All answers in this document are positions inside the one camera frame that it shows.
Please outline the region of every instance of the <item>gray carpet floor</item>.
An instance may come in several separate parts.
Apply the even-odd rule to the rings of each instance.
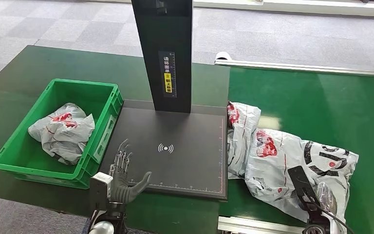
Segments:
[[[142,56],[131,5],[0,0],[0,70],[26,45]],[[194,9],[193,61],[233,59],[374,70],[374,19]],[[80,234],[86,218],[0,199],[0,233]]]

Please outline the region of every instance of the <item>green table surface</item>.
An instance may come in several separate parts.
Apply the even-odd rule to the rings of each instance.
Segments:
[[[229,68],[194,64],[193,103],[224,106],[228,77]],[[126,99],[151,99],[142,58],[28,46],[0,72],[0,148],[53,78],[117,83]],[[282,131],[359,154],[346,219],[356,234],[374,234],[374,77],[231,68],[228,91],[231,101],[277,118]],[[1,171],[0,197],[89,215],[88,190]],[[158,233],[214,233],[218,215],[303,226],[240,180],[229,181],[226,203],[144,193],[128,205],[130,227]]]
[[[258,106],[281,131],[359,154],[345,218],[356,234],[374,234],[374,77],[231,68],[229,99]],[[242,181],[228,186],[220,215],[303,225],[252,199]]]

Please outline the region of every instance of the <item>black scanning platform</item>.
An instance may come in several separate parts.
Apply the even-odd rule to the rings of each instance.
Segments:
[[[226,108],[192,106],[191,113],[154,110],[126,100],[100,171],[108,174],[121,142],[133,153],[130,185],[152,172],[147,191],[226,200]]]

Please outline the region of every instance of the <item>black scanner pole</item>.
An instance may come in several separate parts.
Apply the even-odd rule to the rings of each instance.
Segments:
[[[155,110],[190,113],[192,0],[132,0],[132,6]]]

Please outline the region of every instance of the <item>metal rail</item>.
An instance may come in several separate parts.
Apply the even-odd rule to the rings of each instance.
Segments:
[[[219,217],[218,230],[241,234],[301,234],[304,228],[236,217]]]
[[[374,71],[352,70],[349,68],[341,68],[341,67],[309,66],[309,65],[269,63],[269,62],[250,62],[250,61],[225,60],[225,59],[216,59],[214,61],[214,64],[220,65],[220,66],[242,67],[242,68],[261,68],[261,69],[294,70],[294,71],[306,71],[306,72],[325,72],[325,73],[374,76]]]

